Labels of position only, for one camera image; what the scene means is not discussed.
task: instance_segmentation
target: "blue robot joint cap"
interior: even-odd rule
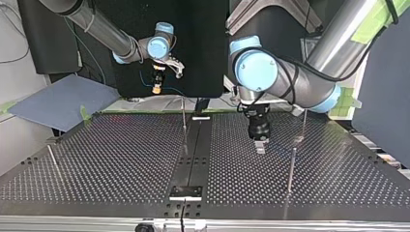
[[[155,28],[156,31],[165,32],[168,34],[174,34],[174,26],[167,22],[158,22]]]

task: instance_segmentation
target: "blue panel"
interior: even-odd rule
[[[82,105],[91,115],[119,97],[116,89],[71,74],[17,103],[9,112],[50,128],[69,131],[83,121]]]

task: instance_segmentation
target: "green tape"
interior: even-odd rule
[[[410,0],[394,0],[393,2],[397,15],[403,14],[410,7]],[[368,44],[383,26],[388,26],[392,21],[392,15],[389,12],[386,1],[377,0],[373,9],[359,26],[351,40],[361,44]]]
[[[87,122],[91,119],[91,115],[87,113],[87,109],[84,105],[81,105],[79,112],[81,113],[82,120]]]
[[[9,101],[0,105],[0,115],[9,113],[9,109],[17,104],[17,101]]]

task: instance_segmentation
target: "cable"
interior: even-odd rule
[[[20,20],[21,22],[21,16],[18,14],[18,12],[11,6],[7,5],[6,3],[0,4],[0,11],[3,13],[3,15],[6,17],[6,19],[12,24],[14,29],[20,34],[22,37],[26,38],[24,33],[20,31],[20,29],[15,25],[15,23],[9,18],[9,16],[6,14],[6,12],[2,9],[2,7],[9,9],[10,11],[15,14],[15,16]]]
[[[263,52],[267,53],[268,55],[274,57],[275,61],[276,61],[276,62],[280,65],[280,67],[283,69],[284,73],[286,74],[286,78],[287,78],[287,80],[288,80],[288,82],[289,82],[289,89],[290,89],[290,91],[292,92],[292,101],[290,101],[289,103],[290,103],[290,104],[294,104],[294,103],[296,102],[295,83],[294,83],[294,81],[292,81],[292,77],[291,77],[291,75],[290,75],[290,73],[289,73],[289,70],[286,68],[286,66],[283,64],[283,62],[281,62],[281,60],[280,60],[276,55],[274,55],[272,52],[268,51],[267,49],[264,49],[264,48],[262,48],[262,47],[254,47],[253,49],[257,49],[257,50],[263,51]],[[296,79],[298,76],[299,76],[299,70],[296,69],[296,70],[295,70],[294,79]]]
[[[90,66],[88,63],[86,63],[84,61],[82,62],[82,64],[83,64],[83,67],[85,69],[87,69],[88,73],[90,74],[90,77],[91,77],[91,75],[95,76],[94,73],[96,73],[99,77],[98,78],[99,83],[103,83],[103,77],[101,76],[101,74],[98,71],[96,71],[96,69],[94,69],[94,67]]]
[[[22,59],[24,59],[24,58],[28,55],[29,52],[30,52],[30,47],[27,45],[27,50],[26,50],[26,52],[24,53],[24,55],[22,55],[22,56],[20,56],[20,57],[18,57],[18,58],[15,58],[14,60],[0,61],[0,65],[9,64],[9,63],[13,63],[13,62],[22,60]]]
[[[395,4],[393,0],[386,0],[387,8],[389,9],[390,14],[392,15],[393,24],[398,25],[398,14],[397,10],[395,9]]]
[[[64,17],[64,20],[66,21],[67,26],[69,27],[70,31],[72,31],[73,35],[75,35],[75,37],[81,42],[81,44],[85,47],[85,49],[88,51],[88,53],[91,55],[91,58],[93,58],[94,62],[96,63],[96,65],[99,67],[99,70],[102,74],[102,84],[106,84],[105,81],[105,73],[103,72],[102,67],[100,66],[99,62],[97,61],[96,57],[94,57],[93,53],[91,52],[91,50],[88,48],[88,46],[82,41],[82,39],[76,34],[76,32],[74,31],[74,29],[70,26],[69,22],[67,21],[67,19]]]
[[[304,68],[304,69],[306,69],[307,71],[309,71],[309,72],[311,72],[311,73],[317,75],[318,77],[320,77],[320,78],[322,78],[322,79],[329,80],[329,81],[332,81],[332,82],[343,81],[343,80],[346,80],[346,79],[352,77],[352,76],[357,72],[357,70],[359,69],[359,67],[361,66],[361,64],[362,64],[362,63],[364,62],[364,60],[366,59],[366,57],[367,57],[368,53],[370,52],[371,48],[374,46],[374,44],[375,44],[375,42],[377,41],[377,39],[380,37],[380,35],[381,35],[385,30],[386,30],[386,27],[382,27],[382,28],[380,29],[380,31],[376,34],[376,36],[373,38],[373,40],[371,41],[371,43],[368,45],[368,47],[367,47],[365,53],[363,54],[362,58],[360,59],[359,63],[356,65],[356,67],[353,69],[353,71],[352,71],[351,73],[349,73],[349,74],[348,74],[347,76],[345,76],[345,77],[337,78],[337,77],[332,77],[332,76],[326,75],[326,74],[322,73],[321,71],[315,69],[315,68],[312,67],[311,65],[309,65],[309,64],[304,64],[304,63],[302,63],[302,62],[300,62],[300,61],[297,61],[297,60],[295,60],[294,58],[291,58],[291,57],[279,56],[279,58],[282,59],[282,60],[284,60],[284,61],[286,61],[286,62],[289,62],[289,63],[291,63],[291,64],[294,64],[294,65],[296,65],[296,66],[299,66],[300,68]]]
[[[142,71],[139,71],[139,78],[141,79],[141,82],[142,82],[142,85],[143,85],[143,86],[145,86],[145,87],[150,87],[150,88],[154,88],[154,85],[149,85],[149,84],[145,83],[144,77],[142,77]],[[176,89],[176,88],[174,88],[174,87],[165,87],[165,86],[163,86],[162,89],[164,89],[164,90],[173,90],[173,91],[177,92],[178,94],[180,94],[181,96],[187,98],[187,96],[186,96],[183,92],[181,92],[180,90],[178,90],[178,89]]]
[[[84,29],[84,33],[87,33],[90,30],[91,26],[94,23],[94,20],[96,19],[96,13],[97,13],[95,0],[89,0],[88,6],[91,6],[91,9],[93,10],[93,15],[91,15],[91,21],[90,23],[88,23],[87,27]]]
[[[221,101],[225,102],[227,105],[229,105],[230,107],[237,107],[238,105],[234,105],[233,103],[230,104],[228,101],[225,101],[223,98],[220,98]]]
[[[294,104],[294,103],[296,102],[296,91],[295,91],[294,83],[293,83],[293,81],[292,81],[292,77],[290,76],[289,70],[286,68],[286,66],[283,64],[283,62],[281,62],[281,61],[279,60],[279,58],[278,58],[276,55],[274,55],[272,52],[270,52],[270,51],[268,51],[268,50],[266,50],[266,49],[264,49],[264,48],[262,48],[262,47],[248,47],[248,48],[245,48],[245,49],[241,50],[241,51],[235,56],[235,58],[233,59],[233,61],[232,61],[232,71],[235,73],[235,64],[236,64],[236,62],[238,61],[239,57],[241,57],[242,54],[244,54],[244,53],[246,53],[246,52],[248,52],[248,51],[250,51],[250,50],[260,50],[260,51],[262,51],[262,52],[267,53],[268,55],[272,56],[272,57],[275,59],[275,61],[281,66],[281,68],[282,68],[283,71],[285,72],[286,78],[287,78],[287,80],[288,80],[288,82],[289,82],[290,91],[292,91],[292,101],[290,102],[290,104]]]
[[[5,7],[5,8],[7,8],[7,9],[11,10],[11,11],[15,14],[15,16],[17,16],[17,18],[18,18],[18,19],[20,20],[20,22],[21,22],[21,17],[20,17],[20,15],[18,14],[18,12],[17,12],[13,7],[9,6],[8,4],[3,3],[3,2],[0,2],[0,10],[1,10],[1,12],[4,14],[4,16],[6,17],[6,19],[12,24],[12,26],[13,26],[14,29],[18,32],[18,34],[20,34],[23,38],[26,38],[25,35],[24,35],[24,33],[22,33],[22,32],[18,29],[18,27],[17,27],[17,26],[15,25],[15,23],[9,18],[9,16],[4,12],[4,10],[1,9],[2,7]],[[26,49],[25,53],[24,53],[22,56],[20,56],[20,57],[18,57],[18,58],[15,58],[15,59],[13,59],[13,60],[0,61],[0,65],[10,64],[10,63],[13,63],[13,62],[22,60],[22,59],[24,59],[25,57],[27,57],[27,55],[29,54],[29,52],[30,52],[30,46],[27,44],[27,49]]]

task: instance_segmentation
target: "metal bracket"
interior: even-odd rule
[[[308,14],[308,0],[243,0],[226,20],[227,33],[235,35],[257,13],[271,6],[284,8],[303,26],[308,15],[307,31],[310,33],[322,25],[322,21],[313,10]]]
[[[169,56],[169,59],[163,61],[163,60],[154,60],[155,62],[158,62],[160,64],[165,64],[167,65],[171,70],[175,72],[176,77],[179,79],[183,76],[183,71],[184,71],[184,64],[177,60],[175,57]]]
[[[169,194],[171,201],[201,201],[203,187],[173,187]]]
[[[266,139],[264,141],[254,141],[257,154],[259,154],[259,155],[266,154],[266,151],[265,151],[265,144],[266,143],[269,143],[269,139]]]

